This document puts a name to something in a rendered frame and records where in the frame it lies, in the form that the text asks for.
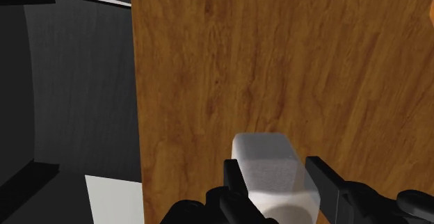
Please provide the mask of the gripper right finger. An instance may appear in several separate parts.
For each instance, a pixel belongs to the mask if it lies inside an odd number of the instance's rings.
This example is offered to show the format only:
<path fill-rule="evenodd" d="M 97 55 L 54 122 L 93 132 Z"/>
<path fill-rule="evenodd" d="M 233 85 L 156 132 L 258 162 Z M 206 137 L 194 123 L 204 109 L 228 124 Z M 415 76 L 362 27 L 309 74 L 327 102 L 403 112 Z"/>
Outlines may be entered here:
<path fill-rule="evenodd" d="M 408 189 L 386 198 L 365 183 L 343 179 L 317 156 L 307 157 L 305 168 L 330 224 L 434 224 L 434 196 L 423 191 Z"/>

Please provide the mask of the white rounded block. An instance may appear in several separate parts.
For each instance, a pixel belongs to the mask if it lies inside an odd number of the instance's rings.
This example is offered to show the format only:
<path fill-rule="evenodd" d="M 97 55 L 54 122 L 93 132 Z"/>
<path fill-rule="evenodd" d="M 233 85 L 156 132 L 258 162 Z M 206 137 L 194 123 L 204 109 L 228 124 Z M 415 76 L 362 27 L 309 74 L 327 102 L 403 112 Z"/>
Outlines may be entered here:
<path fill-rule="evenodd" d="M 289 139 L 279 133 L 240 133 L 232 141 L 248 197 L 279 224 L 316 224 L 321 197 Z"/>

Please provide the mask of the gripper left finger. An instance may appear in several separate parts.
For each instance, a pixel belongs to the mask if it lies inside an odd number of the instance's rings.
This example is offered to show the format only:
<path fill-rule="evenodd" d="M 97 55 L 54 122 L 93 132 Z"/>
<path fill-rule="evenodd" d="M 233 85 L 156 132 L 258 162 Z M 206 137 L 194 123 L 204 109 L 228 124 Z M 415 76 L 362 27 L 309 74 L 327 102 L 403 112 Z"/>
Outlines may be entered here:
<path fill-rule="evenodd" d="M 224 160 L 223 185 L 206 192 L 206 201 L 180 200 L 160 224 L 279 224 L 265 217 L 248 197 L 236 159 Z"/>

